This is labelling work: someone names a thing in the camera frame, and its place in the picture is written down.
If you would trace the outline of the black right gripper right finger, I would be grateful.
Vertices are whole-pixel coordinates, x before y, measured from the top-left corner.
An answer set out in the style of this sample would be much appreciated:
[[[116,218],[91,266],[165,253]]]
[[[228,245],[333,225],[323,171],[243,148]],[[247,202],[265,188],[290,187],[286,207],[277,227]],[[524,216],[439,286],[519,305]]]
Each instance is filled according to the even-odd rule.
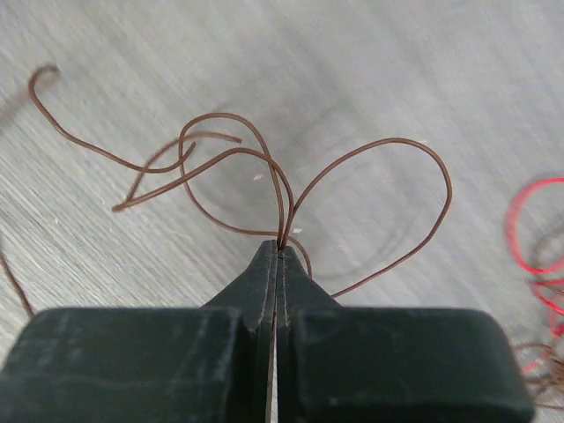
[[[530,422],[508,338],[468,308],[337,303],[291,248],[278,255],[282,422]]]

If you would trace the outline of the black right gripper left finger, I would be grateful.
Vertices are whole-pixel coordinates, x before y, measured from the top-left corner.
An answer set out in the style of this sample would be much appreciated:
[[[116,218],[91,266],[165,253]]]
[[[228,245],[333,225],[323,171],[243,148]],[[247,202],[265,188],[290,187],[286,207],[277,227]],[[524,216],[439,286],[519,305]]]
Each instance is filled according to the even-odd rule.
[[[51,308],[1,370],[4,422],[267,422],[278,249],[198,308]]]

